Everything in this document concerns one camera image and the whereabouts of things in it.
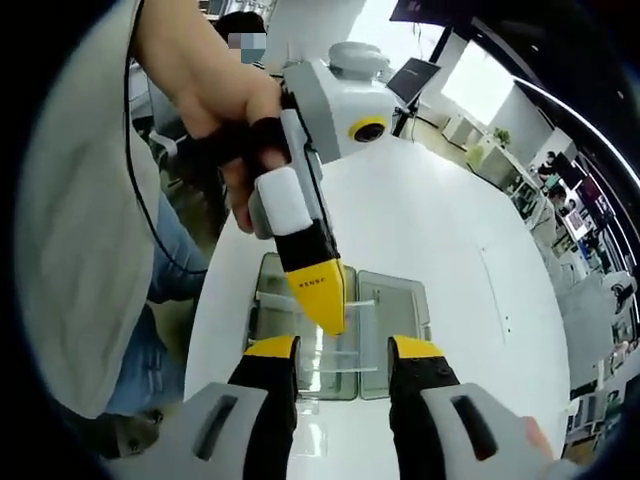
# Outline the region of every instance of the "computer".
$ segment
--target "computer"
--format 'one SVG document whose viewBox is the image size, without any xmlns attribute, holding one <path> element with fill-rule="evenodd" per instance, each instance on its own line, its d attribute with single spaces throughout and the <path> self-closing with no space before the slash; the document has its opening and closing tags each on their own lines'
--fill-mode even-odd
<svg viewBox="0 0 640 480">
<path fill-rule="evenodd" d="M 412 105 L 440 67 L 435 63 L 410 58 L 387 83 L 402 107 Z"/>
</svg>

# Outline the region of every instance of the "potted plant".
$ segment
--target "potted plant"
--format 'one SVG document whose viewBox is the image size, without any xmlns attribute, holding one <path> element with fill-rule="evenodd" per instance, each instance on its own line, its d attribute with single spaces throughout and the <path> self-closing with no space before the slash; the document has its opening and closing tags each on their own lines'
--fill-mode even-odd
<svg viewBox="0 0 640 480">
<path fill-rule="evenodd" d="M 511 134 L 509 130 L 496 127 L 493 131 L 493 138 L 495 138 L 501 147 L 505 148 L 511 143 Z"/>
</svg>

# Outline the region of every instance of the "gray shirt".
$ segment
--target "gray shirt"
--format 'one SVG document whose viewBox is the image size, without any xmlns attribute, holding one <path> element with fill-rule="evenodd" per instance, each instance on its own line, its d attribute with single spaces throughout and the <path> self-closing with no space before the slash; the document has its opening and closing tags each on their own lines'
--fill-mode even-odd
<svg viewBox="0 0 640 480">
<path fill-rule="evenodd" d="M 16 211 L 16 276 L 27 337 L 51 394 L 88 418 L 113 393 L 145 302 L 153 238 L 127 173 L 124 72 L 138 0 L 120 0 L 82 39 L 43 105 Z M 153 219 L 160 182 L 131 130 Z"/>
</svg>

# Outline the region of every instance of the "black hair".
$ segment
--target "black hair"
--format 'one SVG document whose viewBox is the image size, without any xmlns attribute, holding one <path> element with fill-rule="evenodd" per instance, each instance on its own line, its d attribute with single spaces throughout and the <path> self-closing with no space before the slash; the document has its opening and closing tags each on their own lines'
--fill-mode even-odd
<svg viewBox="0 0 640 480">
<path fill-rule="evenodd" d="M 230 33 L 267 33 L 264 20 L 256 12 L 232 12 L 220 17 L 213 28 L 227 43 Z"/>
<path fill-rule="evenodd" d="M 564 187 L 559 184 L 555 184 L 553 187 L 549 189 L 549 194 L 547 195 L 549 198 L 551 197 L 564 197 L 567 198 L 567 192 Z"/>
</svg>

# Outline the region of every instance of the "clear plastic container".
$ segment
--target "clear plastic container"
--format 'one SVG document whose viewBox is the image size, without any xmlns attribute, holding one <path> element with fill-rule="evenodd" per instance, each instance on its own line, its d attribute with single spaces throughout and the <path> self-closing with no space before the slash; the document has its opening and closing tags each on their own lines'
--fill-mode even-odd
<svg viewBox="0 0 640 480">
<path fill-rule="evenodd" d="M 374 300 L 345 304 L 345 332 L 335 337 L 309 320 L 294 298 L 256 292 L 256 302 L 263 322 L 277 322 L 278 325 L 272 325 L 274 329 L 300 336 L 298 360 L 303 371 L 347 373 L 379 369 Z"/>
</svg>

